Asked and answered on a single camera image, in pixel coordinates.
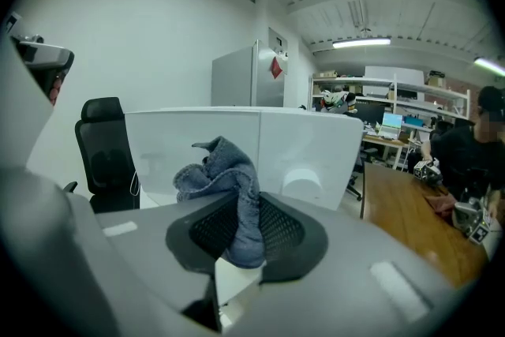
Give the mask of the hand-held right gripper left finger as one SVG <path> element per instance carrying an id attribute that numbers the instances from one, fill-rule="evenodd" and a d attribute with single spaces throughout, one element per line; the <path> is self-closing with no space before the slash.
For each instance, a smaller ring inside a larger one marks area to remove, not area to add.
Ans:
<path id="1" fill-rule="evenodd" d="M 215 263 L 238 227 L 236 193 L 218 193 L 157 208 L 98 214 L 99 225 L 134 274 L 185 319 L 220 333 Z"/>

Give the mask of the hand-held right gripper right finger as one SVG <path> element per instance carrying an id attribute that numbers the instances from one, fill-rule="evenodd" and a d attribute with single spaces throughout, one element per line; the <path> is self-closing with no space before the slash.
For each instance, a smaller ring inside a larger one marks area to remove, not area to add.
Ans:
<path id="1" fill-rule="evenodd" d="M 228 336 L 409 336 L 454 293 L 432 265 L 379 227 L 289 197 L 325 229 L 328 247 L 304 278 L 260 287 Z"/>

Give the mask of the person's left hand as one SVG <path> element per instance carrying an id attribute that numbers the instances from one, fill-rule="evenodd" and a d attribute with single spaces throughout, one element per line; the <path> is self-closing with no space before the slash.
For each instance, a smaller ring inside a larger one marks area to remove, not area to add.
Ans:
<path id="1" fill-rule="evenodd" d="M 56 100 L 58 98 L 59 92 L 61 91 L 61 87 L 63 84 L 63 81 L 65 79 L 65 75 L 63 73 L 59 73 L 55 79 L 53 80 L 50 90 L 48 92 L 48 97 L 50 102 L 55 105 Z"/>

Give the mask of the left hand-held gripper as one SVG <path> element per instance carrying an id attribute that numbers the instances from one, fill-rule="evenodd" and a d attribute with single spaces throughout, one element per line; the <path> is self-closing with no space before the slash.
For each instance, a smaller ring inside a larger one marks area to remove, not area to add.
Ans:
<path id="1" fill-rule="evenodd" d="M 29 69 L 69 69 L 73 64 L 71 50 L 44 43 L 44 38 L 32 34 L 15 12 L 6 18 L 6 34 Z"/>

